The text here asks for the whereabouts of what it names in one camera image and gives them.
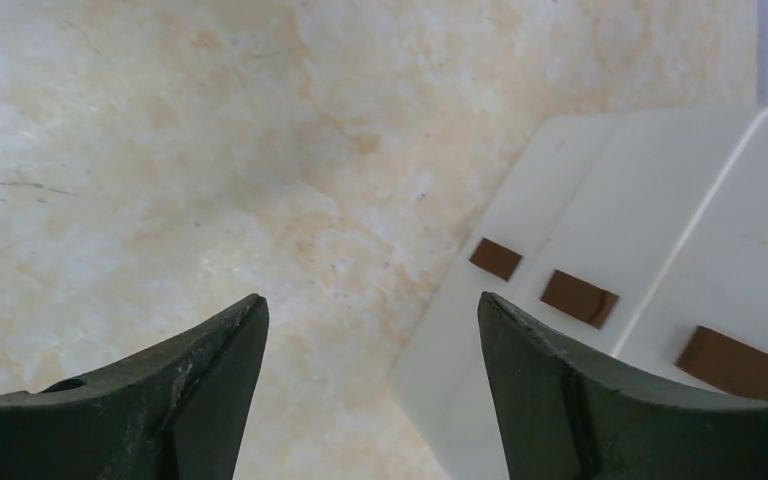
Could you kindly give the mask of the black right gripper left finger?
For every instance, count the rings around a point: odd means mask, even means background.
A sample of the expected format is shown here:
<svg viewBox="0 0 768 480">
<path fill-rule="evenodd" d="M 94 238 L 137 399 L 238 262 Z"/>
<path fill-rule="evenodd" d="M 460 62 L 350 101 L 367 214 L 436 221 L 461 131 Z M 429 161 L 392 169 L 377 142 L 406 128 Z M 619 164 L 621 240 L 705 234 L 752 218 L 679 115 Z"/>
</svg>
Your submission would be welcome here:
<svg viewBox="0 0 768 480">
<path fill-rule="evenodd" d="M 0 395 L 0 479 L 232 478 L 268 327 L 252 294 L 105 367 Z"/>
</svg>

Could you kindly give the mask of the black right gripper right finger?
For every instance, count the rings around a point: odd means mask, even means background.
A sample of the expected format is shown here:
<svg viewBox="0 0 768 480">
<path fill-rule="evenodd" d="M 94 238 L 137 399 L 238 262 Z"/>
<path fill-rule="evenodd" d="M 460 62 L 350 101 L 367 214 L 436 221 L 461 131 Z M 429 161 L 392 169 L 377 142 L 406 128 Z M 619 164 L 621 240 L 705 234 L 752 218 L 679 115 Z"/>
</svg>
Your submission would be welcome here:
<svg viewBox="0 0 768 480">
<path fill-rule="evenodd" d="M 477 318 L 511 478 L 768 479 L 768 402 L 635 368 L 491 292 Z"/>
</svg>

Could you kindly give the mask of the white drawer organizer box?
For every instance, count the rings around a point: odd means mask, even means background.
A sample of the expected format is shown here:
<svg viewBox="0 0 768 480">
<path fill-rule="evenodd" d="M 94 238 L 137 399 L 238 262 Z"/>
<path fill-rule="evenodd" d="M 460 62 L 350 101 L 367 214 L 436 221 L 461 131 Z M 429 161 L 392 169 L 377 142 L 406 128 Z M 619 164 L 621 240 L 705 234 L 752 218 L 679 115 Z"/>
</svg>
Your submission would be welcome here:
<svg viewBox="0 0 768 480">
<path fill-rule="evenodd" d="M 485 292 L 635 368 L 768 402 L 768 106 L 540 127 L 390 376 L 454 479 L 513 479 L 481 349 Z"/>
</svg>

